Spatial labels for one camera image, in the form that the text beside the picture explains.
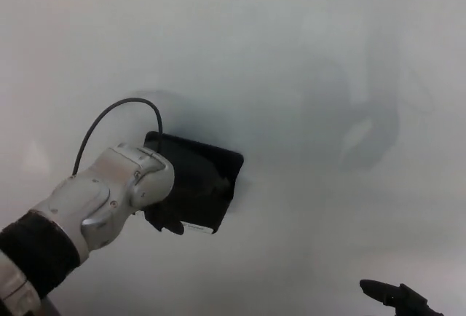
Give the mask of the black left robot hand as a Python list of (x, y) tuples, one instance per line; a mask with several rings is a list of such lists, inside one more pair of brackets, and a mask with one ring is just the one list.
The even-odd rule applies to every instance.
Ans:
[(145, 219), (158, 231), (182, 235), (183, 223), (217, 232), (231, 204), (242, 159), (181, 157), (170, 159), (175, 170), (168, 197), (144, 210)]

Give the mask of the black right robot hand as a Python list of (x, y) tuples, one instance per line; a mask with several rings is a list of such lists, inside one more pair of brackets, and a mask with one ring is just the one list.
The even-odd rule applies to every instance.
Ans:
[(395, 315), (401, 316), (436, 316), (442, 315), (432, 309), (427, 299), (401, 283), (390, 285), (376, 280), (360, 280), (359, 285), (365, 295), (395, 309)]

